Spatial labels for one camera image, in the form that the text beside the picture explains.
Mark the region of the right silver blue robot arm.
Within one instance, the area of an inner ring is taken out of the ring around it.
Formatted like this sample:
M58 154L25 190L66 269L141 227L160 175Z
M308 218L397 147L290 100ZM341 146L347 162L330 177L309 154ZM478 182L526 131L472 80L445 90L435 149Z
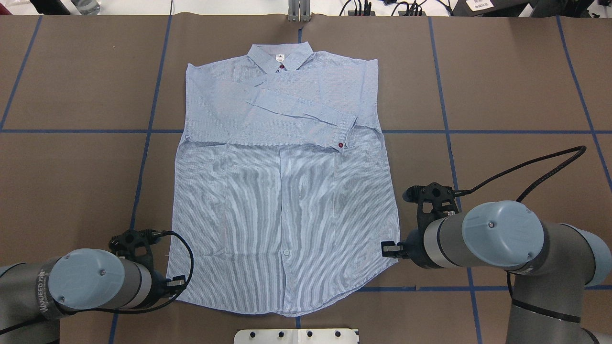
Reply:
M581 324L584 290L611 273L611 250L599 236L540 220L526 205L494 201L433 220L382 256L425 269L499 268L511 276L508 344L609 344L611 335Z

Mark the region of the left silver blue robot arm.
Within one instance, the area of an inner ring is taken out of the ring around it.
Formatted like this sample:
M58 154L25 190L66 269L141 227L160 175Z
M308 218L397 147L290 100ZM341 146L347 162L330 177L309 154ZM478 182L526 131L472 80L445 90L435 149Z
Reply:
M1 342L58 344L63 318L82 312L153 312L186 286L185 276L166 279L144 263L100 249L2 266Z

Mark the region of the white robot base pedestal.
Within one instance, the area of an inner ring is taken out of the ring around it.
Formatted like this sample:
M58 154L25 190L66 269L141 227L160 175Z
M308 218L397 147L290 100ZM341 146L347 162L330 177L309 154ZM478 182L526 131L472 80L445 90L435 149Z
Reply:
M236 333L234 344L360 344L358 329L245 329Z

